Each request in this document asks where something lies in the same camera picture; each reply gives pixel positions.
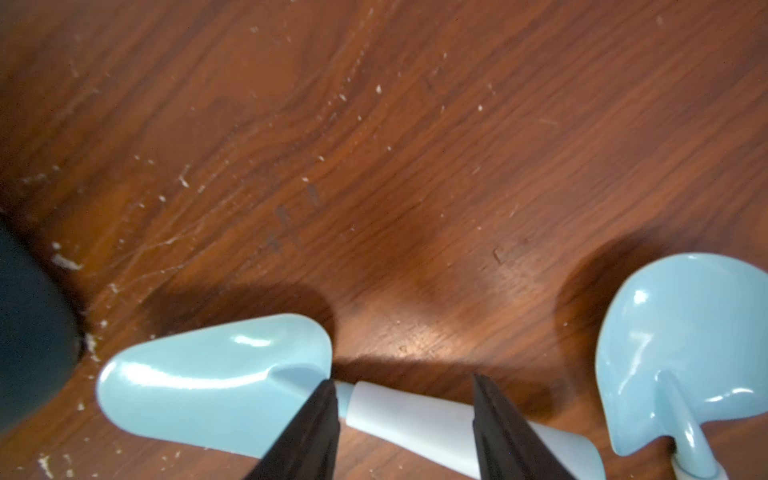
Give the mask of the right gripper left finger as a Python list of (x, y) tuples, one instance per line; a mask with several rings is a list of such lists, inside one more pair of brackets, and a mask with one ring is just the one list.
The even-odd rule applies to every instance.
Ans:
[(336, 386), (323, 380), (245, 479), (332, 479), (340, 431)]

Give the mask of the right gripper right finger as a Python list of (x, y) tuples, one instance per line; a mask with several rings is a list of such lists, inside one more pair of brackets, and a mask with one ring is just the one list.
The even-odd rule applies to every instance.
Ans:
[(482, 480), (573, 480), (517, 407), (485, 375), (473, 376), (472, 428)]

